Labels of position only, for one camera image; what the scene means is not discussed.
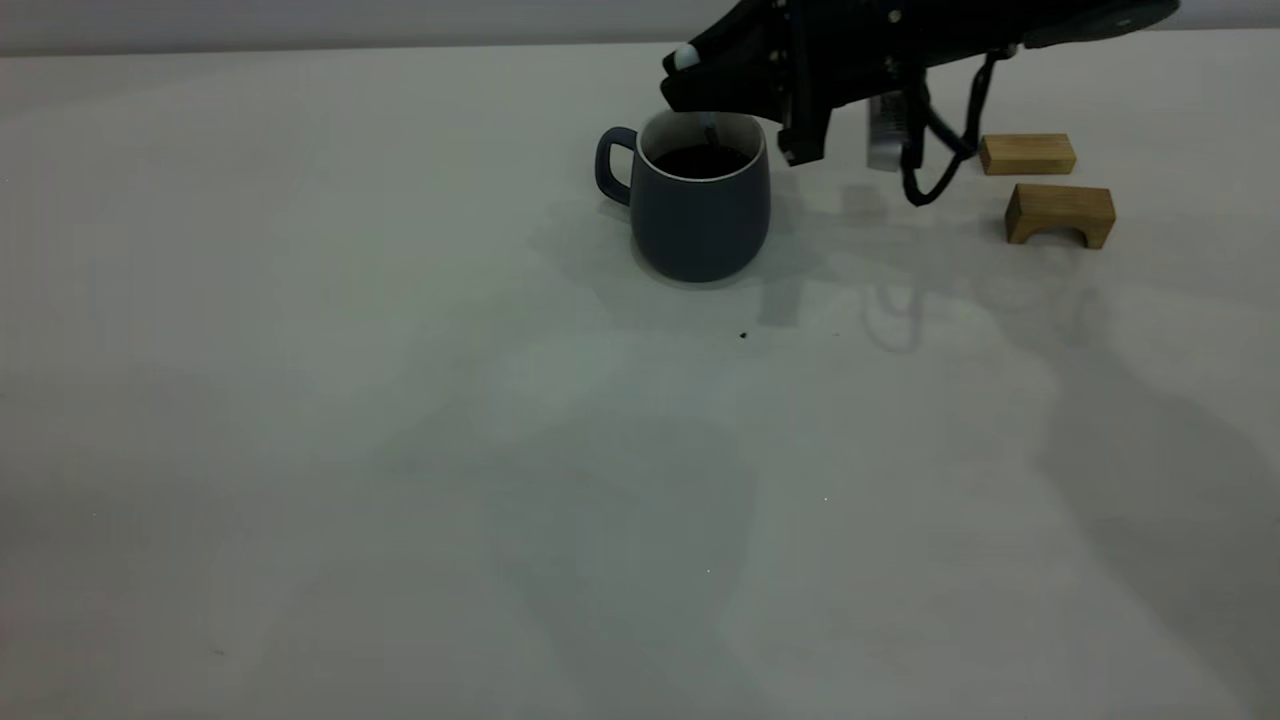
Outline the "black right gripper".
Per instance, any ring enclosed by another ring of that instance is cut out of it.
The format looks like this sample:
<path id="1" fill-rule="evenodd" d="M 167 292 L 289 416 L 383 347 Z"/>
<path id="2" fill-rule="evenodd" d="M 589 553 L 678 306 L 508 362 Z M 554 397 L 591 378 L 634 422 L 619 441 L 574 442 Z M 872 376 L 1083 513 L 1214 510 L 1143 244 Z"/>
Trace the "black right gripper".
<path id="1" fill-rule="evenodd" d="M 660 94 L 681 113 L 782 117 L 836 109 L 932 68 L 1019 44 L 1038 1 L 739 1 L 690 45 L 700 63 L 663 60 Z M 799 60 L 791 72 L 781 61 Z"/>

